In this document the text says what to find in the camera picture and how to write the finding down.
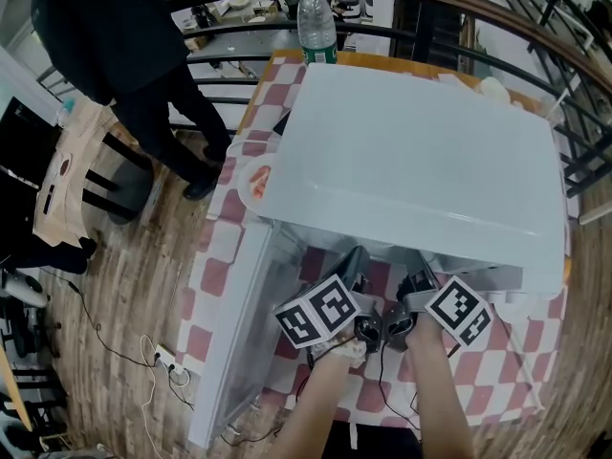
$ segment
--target person's left arm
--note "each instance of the person's left arm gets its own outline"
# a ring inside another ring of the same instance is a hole
[[[269,459],[319,459],[342,396],[352,358],[330,353],[317,362]]]

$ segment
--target person's right arm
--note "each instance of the person's right arm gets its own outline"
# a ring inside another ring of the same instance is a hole
[[[470,427],[450,372],[442,327],[421,313],[406,344],[404,358],[416,376],[424,459],[473,459]]]

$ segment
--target person's right hand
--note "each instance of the person's right hand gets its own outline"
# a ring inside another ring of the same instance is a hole
[[[405,344],[408,349],[444,345],[442,342],[442,326],[429,313],[419,313],[417,324],[406,336]]]

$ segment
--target staircase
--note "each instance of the staircase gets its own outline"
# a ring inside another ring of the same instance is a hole
[[[417,23],[421,20],[421,25],[425,29],[419,30],[420,35],[427,38],[427,35],[433,33],[434,42],[446,42],[449,44],[459,44],[459,34],[461,32],[460,16],[455,11],[450,11],[441,6],[431,7],[431,15],[428,11],[424,11],[424,7],[416,0],[396,0],[395,3],[395,20],[393,28],[409,33],[417,32]],[[433,25],[428,25],[429,17],[433,18]],[[395,41],[392,43],[391,55],[404,59],[413,59],[414,45],[407,42]],[[458,69],[458,56],[453,53],[443,52],[431,48],[427,63],[450,68],[451,70]]]

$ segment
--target black and white marker cube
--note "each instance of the black and white marker cube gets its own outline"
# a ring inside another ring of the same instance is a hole
[[[492,322],[489,304],[457,276],[425,309],[463,346],[470,345]]]
[[[293,297],[274,310],[295,348],[326,341],[361,312],[360,305],[337,275]]]

